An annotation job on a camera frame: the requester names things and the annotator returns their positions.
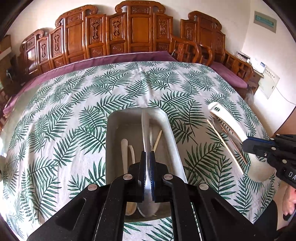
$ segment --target wall sign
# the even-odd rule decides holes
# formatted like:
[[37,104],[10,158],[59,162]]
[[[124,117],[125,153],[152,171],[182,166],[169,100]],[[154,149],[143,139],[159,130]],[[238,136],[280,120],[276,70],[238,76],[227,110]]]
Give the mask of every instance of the wall sign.
[[276,20],[263,13],[255,11],[254,23],[267,28],[274,33],[276,32]]

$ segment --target wooden chopstick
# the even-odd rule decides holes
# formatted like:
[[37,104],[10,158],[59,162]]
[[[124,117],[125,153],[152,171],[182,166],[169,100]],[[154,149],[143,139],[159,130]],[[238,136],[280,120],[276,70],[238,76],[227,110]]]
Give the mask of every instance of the wooden chopstick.
[[159,134],[158,134],[158,137],[157,137],[156,142],[155,142],[154,147],[153,147],[153,151],[156,151],[156,148],[157,148],[157,145],[158,145],[158,142],[159,142],[159,140],[160,140],[160,137],[161,137],[161,133],[162,133],[162,132],[163,132],[163,131],[161,130],[161,131],[159,132]]
[[231,150],[229,149],[229,147],[227,146],[227,144],[225,143],[225,141],[223,140],[223,138],[220,136],[219,132],[216,131],[216,129],[214,128],[213,124],[207,120],[208,124],[212,127],[212,129],[214,130],[214,132],[216,133],[216,135],[219,137],[219,139],[222,141],[223,145],[225,146],[225,148],[227,149],[227,151],[229,152],[229,154],[231,155],[232,159],[234,160],[234,162],[237,165],[237,168],[239,169],[239,171],[242,173],[242,175],[244,174],[242,168],[240,167],[239,163],[237,162],[237,160],[235,159],[234,155],[232,154]]

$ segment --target purple cushion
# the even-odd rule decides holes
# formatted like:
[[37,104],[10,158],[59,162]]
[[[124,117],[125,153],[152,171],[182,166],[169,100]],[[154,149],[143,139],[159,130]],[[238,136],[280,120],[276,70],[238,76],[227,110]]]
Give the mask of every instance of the purple cushion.
[[230,69],[226,68],[223,64],[218,62],[213,62],[210,66],[215,70],[227,83],[232,87],[246,89],[248,84],[243,81],[240,77],[235,75]]

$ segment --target green fern leaf pattern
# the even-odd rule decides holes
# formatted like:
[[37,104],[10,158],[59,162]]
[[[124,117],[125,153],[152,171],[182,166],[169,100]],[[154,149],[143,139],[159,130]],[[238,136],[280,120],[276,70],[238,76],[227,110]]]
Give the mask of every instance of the green fern leaf pattern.
[[47,114],[49,124],[45,132],[45,138],[47,140],[55,140],[56,137],[61,137],[59,133],[64,133],[67,120],[69,120],[71,116],[73,116],[71,103],[60,104],[52,108]]
[[34,205],[36,217],[49,218],[56,213],[56,201],[54,194],[58,194],[57,177],[44,179],[34,190],[30,191],[29,197]]
[[160,219],[160,224],[154,225],[151,233],[146,233],[155,241],[172,241],[174,240],[173,224],[171,218]]
[[[26,240],[33,228],[89,184],[105,185],[108,117],[114,111],[134,107],[162,109],[168,117],[188,183],[207,183],[254,222],[268,206],[280,182],[275,175],[265,182],[251,180],[247,176],[249,155],[239,150],[241,156],[234,150],[245,172],[240,174],[206,122],[211,120],[207,105],[214,101],[224,105],[247,135],[268,139],[246,102],[204,65],[158,61],[108,64],[46,81],[19,117],[1,169],[8,225],[20,240]],[[230,129],[223,127],[231,136]],[[231,147],[230,136],[220,135]],[[131,237],[173,240],[172,220],[167,217],[125,223],[123,239]]]
[[272,198],[275,194],[275,191],[276,191],[276,189],[274,188],[275,174],[273,174],[269,179],[271,180],[271,182],[269,182],[264,187],[263,193],[261,195],[261,207],[254,214],[255,216],[254,216],[253,222],[255,222],[261,216],[261,214],[264,212],[264,210],[272,201]]
[[124,224],[124,227],[123,227],[123,231],[128,233],[128,234],[131,234],[130,231],[131,230],[134,230],[134,231],[138,231],[138,232],[141,232],[140,229],[137,228],[138,227],[149,227],[149,226],[153,226],[152,224],[148,224],[148,223],[145,223],[145,222],[130,222],[130,223],[125,223]]
[[51,159],[44,157],[33,160],[32,165],[29,164],[27,170],[27,181],[34,187],[38,183],[42,183],[49,176],[55,175],[58,164]]
[[106,148],[106,137],[102,128],[87,128],[80,126],[77,128],[77,138],[82,146],[81,150],[86,150],[85,154],[88,152],[95,151],[100,152],[102,148]]
[[91,93],[91,87],[87,86],[84,87],[81,91],[75,93],[72,96],[71,102],[74,104],[81,104],[82,102],[86,101]]
[[98,163],[98,168],[96,167],[95,162],[93,163],[93,169],[89,169],[89,177],[86,177],[86,181],[91,184],[91,183],[96,183],[99,186],[103,186],[106,184],[105,181],[105,163],[103,163],[102,158],[100,159]]
[[239,190],[236,195],[236,199],[234,199],[238,205],[234,205],[234,207],[244,216],[250,211],[252,196],[248,192],[248,186],[246,182],[246,177],[242,177],[239,180]]
[[126,91],[131,97],[136,98],[145,95],[148,88],[144,81],[137,80],[132,85],[127,86]]
[[218,144],[197,145],[195,150],[191,146],[191,153],[187,151],[184,166],[188,183],[197,185],[201,180],[211,179],[210,173],[215,169],[217,160],[222,156],[221,146]]
[[8,199],[9,195],[13,195],[15,193],[16,185],[17,185],[17,177],[18,177],[18,165],[20,159],[18,156],[12,154],[8,157],[7,162],[3,168],[3,197]]
[[235,186],[233,176],[231,175],[231,161],[226,156],[223,156],[218,161],[217,165],[213,166],[210,174],[211,187],[219,193],[224,199],[230,199],[230,195],[235,193],[231,191]]
[[71,162],[71,158],[75,157],[74,153],[78,142],[76,132],[77,130],[74,129],[69,131],[66,137],[62,138],[57,143],[57,147],[54,147],[54,161],[56,161],[56,164],[60,167],[62,167],[62,165],[66,166],[66,162]]
[[193,134],[193,127],[198,128],[204,124],[206,119],[204,113],[201,110],[201,104],[197,103],[195,100],[188,101],[186,105],[179,107],[181,121],[184,122],[186,126],[190,126]]
[[87,127],[90,131],[93,128],[104,127],[107,128],[107,120],[102,112],[95,106],[85,107],[79,113],[79,121],[83,127]]
[[126,109],[126,106],[132,102],[130,95],[106,96],[97,102],[97,108],[104,114],[111,114],[113,111]]
[[86,178],[79,178],[78,174],[76,179],[73,176],[71,178],[72,180],[69,180],[68,190],[70,191],[69,198],[73,199],[86,187]]

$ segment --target carved wooden backrest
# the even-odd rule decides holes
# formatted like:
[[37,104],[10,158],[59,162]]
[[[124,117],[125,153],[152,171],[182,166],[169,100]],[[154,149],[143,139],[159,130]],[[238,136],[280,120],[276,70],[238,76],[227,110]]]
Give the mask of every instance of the carved wooden backrest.
[[39,65],[37,61],[37,41],[44,36],[41,29],[26,37],[20,46],[20,56],[18,63],[22,74],[31,75],[32,77],[39,75]]
[[224,54],[225,34],[221,29],[217,19],[199,11],[190,12],[188,20],[181,19],[181,38],[211,47],[215,52],[215,59]]
[[168,52],[179,62],[200,64],[202,61],[202,50],[196,42],[172,35]]
[[37,30],[24,39],[20,71],[32,78],[97,56],[168,50],[173,17],[159,2],[124,1],[111,16],[97,11],[93,5],[75,8],[58,17],[51,33]]

